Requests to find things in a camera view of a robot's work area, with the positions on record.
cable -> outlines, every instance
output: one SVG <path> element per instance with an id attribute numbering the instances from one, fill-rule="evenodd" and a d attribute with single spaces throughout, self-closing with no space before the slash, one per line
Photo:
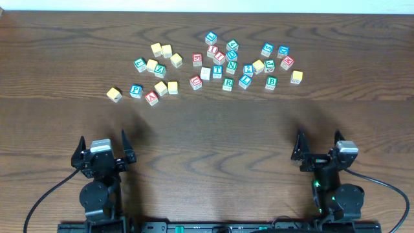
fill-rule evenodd
<path id="1" fill-rule="evenodd" d="M 59 184 L 57 184 L 55 187 L 51 188 L 49 191 L 47 191 L 45 194 L 43 194 L 39 198 L 39 200 L 36 202 L 36 204 L 34 204 L 34 206 L 32 207 L 32 209 L 30 210 L 30 212 L 28 213 L 28 215 L 26 217 L 25 225 L 23 226 L 23 233 L 27 233 L 27 227 L 28 227 L 28 222 L 30 220 L 30 217 L 32 217 L 32 214 L 33 214 L 34 210 L 38 207 L 40 202 L 42 202 L 44 200 L 44 198 L 46 198 L 51 192 L 55 191 L 61 185 L 65 184 L 68 180 L 72 179 L 72 177 L 74 177 L 78 172 L 79 172 L 79 169 L 74 171 L 70 176 L 68 176 L 66 179 L 62 180 Z"/>
<path id="2" fill-rule="evenodd" d="M 391 229 L 391 231 L 389 233 L 394 233 L 399 227 L 401 227 L 402 223 L 406 220 L 408 212 L 409 212 L 409 199 L 403 191 L 399 190 L 398 188 L 396 188 L 396 187 L 394 187 L 390 184 L 384 183 L 382 181 L 379 181 L 377 179 L 374 179 L 374 178 L 371 178 L 371 177 L 368 177 L 368 176 L 365 176 L 365 175 L 358 174 L 356 172 L 348 170 L 347 168 L 344 169 L 344 171 L 350 173 L 351 175 L 355 175 L 359 178 L 363 178 L 363 179 L 366 179 L 368 181 L 372 181 L 374 183 L 384 185 L 385 187 L 390 188 L 390 189 L 396 191 L 397 193 L 399 193 L 406 200 L 406 211 L 404 212 L 404 215 L 402 215 L 400 221 L 398 221 L 398 223 L 395 225 L 394 228 Z"/>
<path id="3" fill-rule="evenodd" d="M 292 223 L 295 225 L 295 227 L 297 228 L 297 229 L 300 229 L 300 227 L 295 223 L 295 221 L 291 218 L 291 217 L 289 217 L 289 216 L 279 216 L 279 217 L 277 217 L 275 220 L 273 220 L 273 222 L 272 222 L 272 225 L 271 225 L 271 227 L 272 228 L 274 228 L 275 227 L 275 224 L 276 224 L 276 222 L 279 220 L 279 219 L 281 219 L 281 218 L 287 218 L 287 219 L 289 219 L 289 220 L 291 220 L 292 221 Z"/>

wood grain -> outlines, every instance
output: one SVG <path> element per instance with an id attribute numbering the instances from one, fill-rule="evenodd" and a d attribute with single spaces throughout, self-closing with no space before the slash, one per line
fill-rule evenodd
<path id="1" fill-rule="evenodd" d="M 125 209 L 134 216 L 171 221 L 270 221 L 280 215 L 317 214 L 309 183 L 290 161 L 298 128 L 311 149 L 324 153 L 335 129 L 360 148 L 352 169 L 414 194 L 413 16 L 311 14 L 178 14 L 5 12 L 0 21 L 0 228 L 20 232 L 25 217 L 49 188 L 73 169 L 70 157 L 81 135 L 87 144 L 110 138 L 121 155 L 124 128 L 138 162 L 123 177 Z M 304 72 L 300 85 L 276 69 L 275 91 L 265 74 L 247 90 L 221 91 L 204 82 L 191 54 L 206 57 L 204 36 L 218 46 L 236 39 L 239 66 L 260 57 L 264 42 L 288 45 Z M 165 81 L 179 95 L 154 107 L 128 95 L 159 82 L 138 74 L 133 60 L 153 59 L 150 45 L 170 43 L 184 64 L 169 60 Z M 241 75 L 225 75 L 236 80 Z M 114 104 L 106 92 L 117 86 Z M 394 191 L 341 173 L 343 183 L 365 190 L 362 219 L 387 232 L 404 211 Z M 78 203 L 89 181 L 76 175 L 33 215 L 29 232 L 55 232 L 62 221 L 83 221 Z M 400 232 L 412 232 L 410 215 Z"/>

toy block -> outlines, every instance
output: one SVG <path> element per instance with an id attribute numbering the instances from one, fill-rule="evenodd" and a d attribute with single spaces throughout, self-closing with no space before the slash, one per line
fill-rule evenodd
<path id="1" fill-rule="evenodd" d="M 207 57 L 214 58 L 214 55 L 219 51 L 219 48 L 215 45 L 210 45 L 207 49 Z"/>
<path id="2" fill-rule="evenodd" d="M 252 78 L 247 75 L 243 75 L 239 80 L 239 86 L 241 86 L 243 89 L 246 89 L 251 83 Z"/>
<path id="3" fill-rule="evenodd" d="M 115 103 L 117 103 L 122 98 L 122 94 L 114 87 L 112 87 L 111 90 L 106 93 L 106 95 Z"/>
<path id="4" fill-rule="evenodd" d="M 243 67 L 243 75 L 253 77 L 253 65 L 245 65 Z"/>
<path id="5" fill-rule="evenodd" d="M 273 72 L 275 67 L 274 60 L 265 61 L 265 72 Z"/>
<path id="6" fill-rule="evenodd" d="M 237 61 L 237 53 L 234 50 L 226 53 L 226 61 Z"/>
<path id="7" fill-rule="evenodd" d="M 299 84 L 302 81 L 303 72 L 293 71 L 290 76 L 290 83 Z"/>
<path id="8" fill-rule="evenodd" d="M 201 66 L 201 65 L 202 65 L 202 55 L 193 54 L 193 66 Z"/>
<path id="9" fill-rule="evenodd" d="M 273 91 L 277 84 L 278 84 L 278 78 L 269 76 L 267 77 L 265 88 Z"/>
<path id="10" fill-rule="evenodd" d="M 190 78 L 190 85 L 195 90 L 200 88 L 202 86 L 202 81 L 198 75 L 194 76 L 193 78 Z"/>
<path id="11" fill-rule="evenodd" d="M 226 72 L 229 74 L 234 74 L 236 69 L 237 69 L 237 62 L 229 61 L 227 64 Z"/>
<path id="12" fill-rule="evenodd" d="M 138 58 L 137 61 L 134 61 L 134 65 L 138 72 L 142 72 L 147 69 L 147 65 L 145 64 L 143 58 Z"/>
<path id="13" fill-rule="evenodd" d="M 217 42 L 217 35 L 214 32 L 209 32 L 206 35 L 206 43 L 208 45 L 214 45 Z"/>
<path id="14" fill-rule="evenodd" d="M 224 78 L 223 90 L 232 91 L 234 80 L 232 78 Z"/>
<path id="15" fill-rule="evenodd" d="M 166 77 L 166 67 L 163 65 L 157 65 L 154 70 L 154 74 L 156 77 L 165 78 Z"/>
<path id="16" fill-rule="evenodd" d="M 157 67 L 157 65 L 158 65 L 157 61 L 149 59 L 148 62 L 147 62 L 147 70 L 149 72 L 154 72 L 155 67 Z"/>
<path id="17" fill-rule="evenodd" d="M 226 61 L 225 58 L 226 56 L 222 52 L 219 51 L 214 55 L 213 61 L 216 65 L 222 65 Z"/>
<path id="18" fill-rule="evenodd" d="M 213 78 L 221 78 L 223 75 L 223 66 L 214 65 L 213 66 Z"/>
<path id="19" fill-rule="evenodd" d="M 151 45 L 151 49 L 153 50 L 154 56 L 158 57 L 162 55 L 162 48 L 160 43 L 155 43 Z"/>
<path id="20" fill-rule="evenodd" d="M 211 71 L 212 70 L 210 68 L 202 67 L 201 68 L 201 73 L 200 73 L 201 79 L 202 80 L 210 80 Z"/>
<path id="21" fill-rule="evenodd" d="M 132 98 L 141 98 L 142 96 L 142 87 L 139 85 L 132 85 L 131 90 L 129 91 Z"/>
<path id="22" fill-rule="evenodd" d="M 239 50 L 239 44 L 235 39 L 232 39 L 231 41 L 227 43 L 226 49 L 227 51 L 230 51 L 230 50 L 237 51 Z"/>
<path id="23" fill-rule="evenodd" d="M 182 58 L 179 54 L 174 54 L 169 59 L 171 60 L 171 64 L 173 64 L 175 68 L 178 68 L 180 67 L 180 65 L 182 65 Z"/>
<path id="24" fill-rule="evenodd" d="M 154 104 L 158 103 L 158 97 L 157 95 L 154 93 L 154 91 L 151 91 L 150 93 L 145 95 L 145 99 L 147 100 L 147 102 L 151 105 L 154 106 Z"/>
<path id="25" fill-rule="evenodd" d="M 270 54 L 273 51 L 274 46 L 269 44 L 269 43 L 265 43 L 265 46 L 263 46 L 263 49 L 261 49 L 261 54 L 265 57 L 269 57 Z"/>
<path id="26" fill-rule="evenodd" d="M 278 51 L 278 58 L 284 58 L 289 55 L 289 47 L 281 45 Z"/>
<path id="27" fill-rule="evenodd" d="M 283 58 L 282 63 L 280 64 L 280 66 L 287 71 L 287 70 L 289 70 L 289 68 L 292 67 L 294 62 L 295 62 L 295 60 L 293 60 L 293 58 L 291 58 L 290 56 L 286 56 L 285 58 Z"/>
<path id="28" fill-rule="evenodd" d="M 161 48 L 164 58 L 170 58 L 173 55 L 173 49 L 171 48 L 171 45 L 163 45 Z"/>
<path id="29" fill-rule="evenodd" d="M 259 74 L 265 69 L 265 64 L 261 60 L 257 60 L 253 63 L 253 71 L 255 74 Z"/>
<path id="30" fill-rule="evenodd" d="M 168 92 L 168 88 L 163 81 L 157 83 L 154 87 L 160 96 L 163 96 Z"/>
<path id="31" fill-rule="evenodd" d="M 168 94 L 178 94 L 179 84 L 177 82 L 168 82 Z"/>

wooden table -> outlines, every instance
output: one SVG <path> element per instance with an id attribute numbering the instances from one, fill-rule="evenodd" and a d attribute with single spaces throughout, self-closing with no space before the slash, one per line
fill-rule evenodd
<path id="1" fill-rule="evenodd" d="M 110 138 L 118 156 L 125 129 L 138 162 L 122 175 L 125 209 L 171 221 L 271 221 L 317 213 L 311 173 L 290 161 L 296 131 L 311 150 L 325 153 L 335 129 L 360 149 L 352 170 L 414 194 L 414 17 L 327 14 L 178 14 L 5 12 L 0 20 L 0 231 L 21 232 L 32 205 L 74 171 L 71 155 L 84 135 Z M 222 80 L 194 91 L 200 73 L 191 55 L 206 57 L 204 36 L 218 46 L 236 39 L 239 66 L 260 56 L 264 42 L 290 47 L 296 62 L 279 67 L 274 91 L 267 74 L 247 90 L 236 75 L 232 92 Z M 150 45 L 171 44 L 184 64 L 169 59 L 164 81 L 179 82 L 177 96 L 154 107 L 133 100 L 137 83 L 147 93 L 160 81 L 138 73 L 133 61 L 154 59 Z M 304 72 L 300 85 L 292 70 Z M 124 91 L 115 104 L 113 86 Z M 341 172 L 343 183 L 365 190 L 362 219 L 387 232 L 403 214 L 394 191 Z M 83 221 L 82 174 L 52 193 L 35 211 L 29 232 L 55 232 L 62 221 Z M 408 217 L 400 232 L 414 230 Z"/>

black cable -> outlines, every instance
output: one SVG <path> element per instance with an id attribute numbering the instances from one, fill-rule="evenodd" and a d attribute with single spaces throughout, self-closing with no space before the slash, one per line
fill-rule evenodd
<path id="1" fill-rule="evenodd" d="M 407 195 L 403 191 L 399 190 L 398 188 L 396 188 L 396 187 L 394 187 L 394 186 L 392 186 L 390 184 L 384 183 L 382 181 L 379 181 L 377 179 L 374 179 L 374 178 L 371 178 L 371 177 L 368 177 L 368 176 L 365 176 L 365 175 L 358 174 L 356 172 L 353 172 L 351 170 L 348 170 L 347 168 L 344 169 L 344 171 L 346 171 L 346 172 L 348 172 L 348 173 L 350 173 L 352 175 L 355 175 L 355 176 L 357 176 L 359 178 L 363 178 L 363 179 L 366 179 L 368 181 L 372 181 L 374 183 L 384 185 L 385 187 L 390 188 L 390 189 L 396 191 L 397 193 L 399 193 L 406 200 L 406 211 L 404 212 L 404 215 L 402 215 L 400 221 L 398 221 L 398 223 L 395 225 L 394 228 L 391 229 L 391 231 L 389 233 L 394 233 L 399 227 L 401 227 L 402 223 L 406 220 L 406 218 L 408 216 L 408 212 L 409 212 L 409 199 L 408 199 Z"/>
<path id="2" fill-rule="evenodd" d="M 28 227 L 28 222 L 30 220 L 30 217 L 32 217 L 32 214 L 33 214 L 34 210 L 38 207 L 40 202 L 42 202 L 44 200 L 44 198 L 46 198 L 51 192 L 55 191 L 61 185 L 65 184 L 68 180 L 72 179 L 72 177 L 74 177 L 78 172 L 79 172 L 79 169 L 74 171 L 70 176 L 68 176 L 66 179 L 62 180 L 59 184 L 57 184 L 55 187 L 51 188 L 49 191 L 47 191 L 45 194 L 43 194 L 39 198 L 39 200 L 36 202 L 36 204 L 34 204 L 34 206 L 32 207 L 32 209 L 30 210 L 30 212 L 28 213 L 28 215 L 26 217 L 25 225 L 23 226 L 23 233 L 27 233 L 27 227 Z"/>
<path id="3" fill-rule="evenodd" d="M 296 227 L 297 229 L 300 229 L 300 227 L 299 227 L 299 226 L 295 223 L 295 221 L 294 221 L 291 217 L 289 217 L 289 216 L 279 216 L 279 217 L 277 217 L 275 220 L 273 220 L 271 227 L 272 227 L 272 228 L 274 228 L 274 227 L 275 227 L 275 223 L 276 223 L 279 219 L 281 219 L 281 218 L 287 218 L 287 219 L 291 220 L 291 221 L 292 221 L 292 223 L 295 225 L 295 227 Z"/>

